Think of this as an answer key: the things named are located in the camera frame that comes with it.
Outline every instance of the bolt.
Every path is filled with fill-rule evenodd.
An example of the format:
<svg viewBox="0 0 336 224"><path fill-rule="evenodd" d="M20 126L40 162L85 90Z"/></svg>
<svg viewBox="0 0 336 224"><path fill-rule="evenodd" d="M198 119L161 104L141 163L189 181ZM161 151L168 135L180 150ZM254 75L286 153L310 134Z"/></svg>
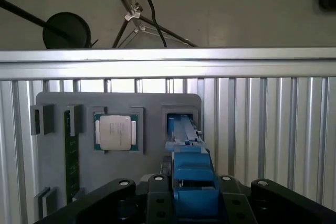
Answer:
<svg viewBox="0 0 336 224"><path fill-rule="evenodd" d="M119 185L121 185L121 186L126 186L126 185L128 185L130 182L129 181L127 181L127 180L123 180L123 181L120 181L119 182Z"/></svg>
<svg viewBox="0 0 336 224"><path fill-rule="evenodd" d="M224 176L224 177L222 177L222 180L224 180L224 181L230 181L231 179L229 177Z"/></svg>
<svg viewBox="0 0 336 224"><path fill-rule="evenodd" d="M262 185L262 186L268 186L268 183L266 181L258 181L258 184Z"/></svg>

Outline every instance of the round black object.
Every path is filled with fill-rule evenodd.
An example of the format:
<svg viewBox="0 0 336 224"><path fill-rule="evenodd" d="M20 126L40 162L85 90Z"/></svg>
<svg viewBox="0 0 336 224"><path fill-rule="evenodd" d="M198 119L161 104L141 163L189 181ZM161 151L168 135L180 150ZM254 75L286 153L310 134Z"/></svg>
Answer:
<svg viewBox="0 0 336 224"><path fill-rule="evenodd" d="M47 25L51 27L43 28L43 42L47 49L75 49L91 46L89 25L77 14L57 13L47 20Z"/></svg>

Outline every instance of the gray slot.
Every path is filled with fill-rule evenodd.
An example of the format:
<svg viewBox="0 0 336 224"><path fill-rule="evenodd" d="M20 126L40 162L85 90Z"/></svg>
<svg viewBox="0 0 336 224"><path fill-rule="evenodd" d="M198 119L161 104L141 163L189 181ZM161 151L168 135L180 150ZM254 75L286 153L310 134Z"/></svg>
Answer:
<svg viewBox="0 0 336 224"><path fill-rule="evenodd" d="M34 218L38 221L43 218L43 202L42 197L50 191L50 187L44 188L38 195L34 197Z"/></svg>
<svg viewBox="0 0 336 224"><path fill-rule="evenodd" d="M30 130L32 135L46 135L54 132L54 105L33 105L30 107Z"/></svg>
<svg viewBox="0 0 336 224"><path fill-rule="evenodd" d="M43 218L55 212L57 208L57 189L53 188L42 196Z"/></svg>

